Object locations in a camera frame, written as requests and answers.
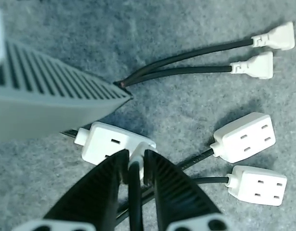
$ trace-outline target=black power cord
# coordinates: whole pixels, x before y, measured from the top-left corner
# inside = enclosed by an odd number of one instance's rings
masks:
[[[204,159],[208,158],[209,156],[213,155],[213,150],[209,149],[203,153],[195,154],[177,164],[179,168],[182,170],[186,170],[190,168],[191,166],[197,164],[200,161],[203,161]],[[152,187],[144,188],[142,189],[142,205],[145,203],[148,203],[154,198],[154,191]],[[121,223],[124,219],[126,219],[129,216],[129,202],[126,201],[123,205],[121,205],[117,212],[116,217],[116,225]]]
[[[174,75],[185,75],[185,74],[199,74],[199,73],[224,73],[231,72],[231,66],[195,66],[195,67],[178,67],[166,70],[160,70],[151,72],[144,76],[138,77],[134,80],[124,83],[124,87],[128,87],[137,83],[142,83],[151,79],[161,78],[166,76]]]
[[[211,183],[228,183],[228,177],[202,177],[202,178],[193,178],[197,184],[211,184]],[[145,193],[142,196],[142,206],[154,199],[154,192]],[[124,221],[129,216],[129,210],[126,209],[119,214],[116,218],[116,226]]]
[[[175,62],[179,62],[179,61],[193,58],[193,57],[203,55],[203,54],[209,54],[209,53],[218,52],[218,51],[226,51],[226,50],[231,50],[231,49],[235,49],[235,48],[239,48],[239,47],[250,46],[250,45],[253,45],[253,43],[254,42],[253,42],[252,38],[250,38],[250,39],[247,38],[247,39],[237,41],[237,42],[229,42],[229,43],[225,43],[225,44],[221,44],[221,45],[201,48],[201,49],[197,49],[194,51],[189,51],[186,53],[182,53],[179,55],[168,57],[166,59],[156,61],[154,63],[151,63],[149,65],[146,65],[146,66],[140,68],[139,70],[135,71],[133,74],[128,76],[126,79],[119,81],[116,84],[118,84],[122,88],[124,88],[125,86],[129,85],[130,82],[134,81],[136,78],[144,76],[144,75],[150,73],[151,71],[153,71],[157,68],[166,66],[168,64],[172,64]]]
[[[129,167],[129,227],[131,231],[142,231],[142,197],[140,192],[139,164]]]

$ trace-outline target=power plug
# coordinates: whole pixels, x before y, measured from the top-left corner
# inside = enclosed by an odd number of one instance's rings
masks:
[[[280,25],[270,32],[252,37],[253,47],[269,46],[283,51],[290,50],[296,45],[293,22]]]
[[[275,171],[234,166],[226,186],[228,192],[240,201],[260,205],[280,206],[287,184],[287,177]]]
[[[269,79],[273,77],[273,52],[264,52],[245,62],[235,62],[230,65],[231,74],[247,74],[259,79]]]
[[[229,163],[249,158],[275,144],[275,134],[269,115],[253,112],[214,132],[210,147],[214,156]]]
[[[74,140],[84,146],[82,158],[94,165],[123,149],[127,149],[131,156],[141,142],[156,148],[156,143],[147,137],[101,122],[93,123],[90,131],[80,128]]]

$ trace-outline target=white outlet box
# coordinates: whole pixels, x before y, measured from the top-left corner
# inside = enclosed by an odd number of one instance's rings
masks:
[[[76,221],[64,220],[50,220],[50,219],[36,219],[28,221],[12,231],[37,231],[37,230],[50,230],[50,231],[95,231],[92,224]]]
[[[90,132],[81,128],[74,141],[84,146],[82,158],[94,165],[123,149],[131,156],[141,142],[156,148],[156,143],[147,137],[101,122],[93,123]]]
[[[264,168],[237,165],[227,177],[228,192],[240,201],[273,206],[283,202],[287,177],[282,174]]]
[[[275,144],[275,134],[269,115],[253,112],[239,118],[214,133],[210,145],[214,156],[229,163],[249,158]]]

